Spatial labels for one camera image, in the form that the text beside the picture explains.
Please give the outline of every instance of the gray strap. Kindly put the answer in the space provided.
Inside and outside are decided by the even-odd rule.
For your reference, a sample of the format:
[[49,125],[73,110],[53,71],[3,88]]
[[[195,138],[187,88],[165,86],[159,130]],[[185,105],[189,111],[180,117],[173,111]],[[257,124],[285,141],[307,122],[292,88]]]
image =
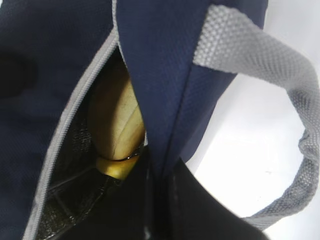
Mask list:
[[299,141],[304,158],[284,194],[245,220],[264,230],[304,209],[315,195],[319,181],[320,90],[311,63],[264,33],[237,9],[223,5],[209,7],[193,63],[246,74],[286,89],[305,126]]

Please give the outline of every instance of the yellow object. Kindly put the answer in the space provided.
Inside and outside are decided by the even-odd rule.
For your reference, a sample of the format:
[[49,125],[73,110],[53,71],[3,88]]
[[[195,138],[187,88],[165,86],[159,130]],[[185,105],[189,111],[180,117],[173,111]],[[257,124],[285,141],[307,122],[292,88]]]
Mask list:
[[135,166],[139,156],[134,156],[124,161],[111,161],[99,157],[96,161],[96,168],[105,175],[115,179],[124,180]]
[[138,157],[129,157],[142,143],[145,128],[130,76],[123,62],[99,76],[88,109],[88,130],[99,153],[100,172],[124,179]]

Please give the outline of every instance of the zipper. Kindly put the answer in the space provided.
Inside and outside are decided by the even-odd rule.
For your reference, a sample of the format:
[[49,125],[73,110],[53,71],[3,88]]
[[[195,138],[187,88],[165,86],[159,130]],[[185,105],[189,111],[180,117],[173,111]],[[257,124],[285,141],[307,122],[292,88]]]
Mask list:
[[91,63],[83,73],[82,77],[80,78],[78,84],[71,94],[69,102],[67,103],[65,109],[61,114],[59,123],[55,129],[55,132],[51,139],[51,143],[46,152],[35,192],[35,197],[33,200],[33,206],[22,240],[34,240],[36,238],[51,175],[64,138],[82,100],[84,99],[90,86],[96,79],[98,73],[101,71],[102,67],[114,52],[115,48],[117,47],[118,40],[118,32],[115,28],[113,28],[105,42],[102,44],[101,48],[95,54]]

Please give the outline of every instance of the black mesh lining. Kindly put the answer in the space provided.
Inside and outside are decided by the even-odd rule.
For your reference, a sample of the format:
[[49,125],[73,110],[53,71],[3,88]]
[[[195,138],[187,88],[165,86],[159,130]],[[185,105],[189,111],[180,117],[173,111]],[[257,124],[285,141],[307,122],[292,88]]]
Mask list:
[[97,153],[88,131],[87,116],[91,94],[106,71],[113,68],[121,55],[116,50],[103,67],[77,110],[55,162],[46,203],[41,216],[37,240],[57,239],[83,220],[105,193],[120,184],[95,168]]

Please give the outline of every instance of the white background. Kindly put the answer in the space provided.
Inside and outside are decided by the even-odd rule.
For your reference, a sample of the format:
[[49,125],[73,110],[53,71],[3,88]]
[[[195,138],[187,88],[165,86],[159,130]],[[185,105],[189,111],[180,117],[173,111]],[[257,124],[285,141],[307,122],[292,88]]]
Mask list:
[[[264,27],[309,58],[318,74],[319,13],[319,0],[269,0]],[[219,100],[187,165],[224,206],[247,217],[280,197],[291,184],[302,161],[298,141],[303,130],[283,89],[239,75]],[[304,211],[265,232],[271,240],[319,240],[319,191]]]

